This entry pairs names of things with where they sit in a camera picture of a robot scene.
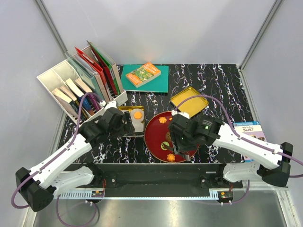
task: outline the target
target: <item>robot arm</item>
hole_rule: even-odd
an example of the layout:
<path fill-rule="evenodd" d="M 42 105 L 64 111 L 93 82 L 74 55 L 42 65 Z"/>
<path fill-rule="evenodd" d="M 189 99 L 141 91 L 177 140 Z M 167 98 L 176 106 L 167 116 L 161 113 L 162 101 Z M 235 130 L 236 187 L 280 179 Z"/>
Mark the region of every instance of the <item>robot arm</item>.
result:
<path fill-rule="evenodd" d="M 239 133 L 238 137 L 228 124 L 210 116 L 202 116 L 196 121 L 190 119 L 187 113 L 173 112 L 173 115 L 169 131 L 175 154 L 189 160 L 187 151 L 192 150 L 197 143 L 227 148 L 249 156 L 254 161 L 221 164 L 222 170 L 217 173 L 218 179 L 228 182 L 262 179 L 274 186 L 286 186 L 290 174 L 290 160 L 278 155 L 277 152 L 291 155 L 293 150 L 291 144 L 287 142 L 281 145 L 271 144 L 243 133 Z"/>
<path fill-rule="evenodd" d="M 82 124 L 73 142 L 70 139 L 50 157 L 30 170 L 21 168 L 16 172 L 17 186 L 30 175 L 34 175 L 21 187 L 20 194 L 33 211 L 39 211 L 45 208 L 54 196 L 70 189 L 81 185 L 91 187 L 102 185 L 102 171 L 93 163 L 88 163 L 67 174 L 61 175 L 61 173 L 78 157 L 98 148 L 109 136 L 117 138 L 133 133 L 134 127 L 129 113 L 123 113 L 117 109 L 116 102 L 110 102 L 102 116 Z"/>

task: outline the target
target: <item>red plate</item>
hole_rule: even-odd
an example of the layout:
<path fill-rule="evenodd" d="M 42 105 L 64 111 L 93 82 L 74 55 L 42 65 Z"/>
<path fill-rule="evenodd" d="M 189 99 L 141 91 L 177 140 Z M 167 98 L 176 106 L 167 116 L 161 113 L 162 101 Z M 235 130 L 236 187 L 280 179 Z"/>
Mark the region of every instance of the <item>red plate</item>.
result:
<path fill-rule="evenodd" d="M 160 117 L 166 118 L 166 122 L 164 124 L 159 122 Z M 167 142 L 169 146 L 172 148 L 172 143 L 170 140 L 169 129 L 168 129 L 170 118 L 171 118 L 171 111 L 162 112 L 154 116 L 148 122 L 144 133 L 144 140 L 148 150 L 152 153 L 152 155 L 154 155 L 157 159 L 163 162 L 169 162 L 167 160 L 167 155 L 174 154 L 172 151 L 168 149 L 161 148 L 161 144 L 163 142 Z M 197 150 L 189 151 L 188 153 L 190 157 L 194 156 Z M 175 161 L 169 163 L 178 163 L 185 161 L 185 159 L 180 155 L 174 155 L 174 156 L 175 156 Z"/>

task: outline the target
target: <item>teal mat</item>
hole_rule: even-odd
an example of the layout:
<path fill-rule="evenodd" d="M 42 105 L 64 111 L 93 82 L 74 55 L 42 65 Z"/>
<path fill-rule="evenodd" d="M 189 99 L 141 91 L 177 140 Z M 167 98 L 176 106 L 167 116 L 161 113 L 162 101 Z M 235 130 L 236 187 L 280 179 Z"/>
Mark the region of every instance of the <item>teal mat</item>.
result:
<path fill-rule="evenodd" d="M 136 88 L 127 78 L 126 74 L 139 68 L 142 65 L 124 65 L 121 82 L 125 91 L 141 91 L 141 92 L 163 92 L 168 93 L 169 91 L 169 67 L 163 65 L 156 65 L 161 71 L 161 75 L 152 81 Z"/>

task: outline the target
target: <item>metal floor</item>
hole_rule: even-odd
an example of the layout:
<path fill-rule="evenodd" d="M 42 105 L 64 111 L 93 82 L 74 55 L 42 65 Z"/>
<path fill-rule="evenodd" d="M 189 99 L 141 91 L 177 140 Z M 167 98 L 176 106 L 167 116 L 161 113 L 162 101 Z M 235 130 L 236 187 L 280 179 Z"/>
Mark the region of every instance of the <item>metal floor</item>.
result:
<path fill-rule="evenodd" d="M 235 192 L 235 200 L 244 192 Z M 70 225 L 83 225 L 93 208 L 80 201 L 60 200 L 59 212 Z M 95 227 L 286 227 L 275 191 L 250 191 L 245 200 L 231 206 L 210 206 L 196 201 L 119 201 L 98 204 L 100 217 Z M 55 211 L 55 200 L 37 213 L 35 227 L 62 227 Z"/>

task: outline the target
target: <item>small tray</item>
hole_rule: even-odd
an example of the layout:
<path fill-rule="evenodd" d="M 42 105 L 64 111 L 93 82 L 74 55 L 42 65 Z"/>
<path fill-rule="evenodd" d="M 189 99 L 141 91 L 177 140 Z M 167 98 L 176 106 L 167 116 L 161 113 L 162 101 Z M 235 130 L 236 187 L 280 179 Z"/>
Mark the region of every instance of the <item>small tray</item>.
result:
<path fill-rule="evenodd" d="M 173 105 L 178 106 L 183 100 L 197 95 L 200 95 L 198 91 L 196 91 L 193 87 L 187 87 L 180 93 L 173 96 L 170 101 L 173 103 Z M 205 98 L 197 97 L 186 101 L 178 109 L 181 112 L 188 113 L 190 117 L 193 117 L 207 106 L 208 101 Z"/>
<path fill-rule="evenodd" d="M 142 106 L 142 105 L 138 105 L 138 106 L 119 106 L 118 109 L 119 110 L 127 110 L 129 112 L 131 112 L 134 109 L 142 110 L 143 111 L 143 120 L 140 121 L 140 122 L 143 124 L 143 128 L 145 128 L 145 125 L 144 125 L 144 119 L 145 119 L 144 106 Z M 140 137 L 140 136 L 144 136 L 144 130 L 142 132 L 135 132 L 135 134 L 133 134 L 133 135 L 126 135 L 126 136 L 123 136 L 123 137 Z"/>
<path fill-rule="evenodd" d="M 166 122 L 160 123 L 159 118 L 165 117 Z M 147 146 L 147 149 L 154 155 L 157 159 L 168 162 L 168 163 L 179 163 L 184 162 L 185 159 L 180 155 L 174 155 L 172 151 L 169 149 L 165 149 L 162 146 L 162 143 L 166 142 L 167 146 L 170 146 L 172 148 L 172 142 L 169 134 L 169 123 L 171 118 L 171 111 L 168 112 L 162 112 L 156 116 L 154 116 L 147 124 L 145 129 L 145 135 L 144 135 L 144 141 Z M 192 157 L 195 155 L 199 148 L 199 145 L 197 144 L 197 149 L 191 150 L 188 152 L 189 156 Z M 172 154 L 174 155 L 175 161 L 169 162 L 168 161 L 168 155 Z"/>

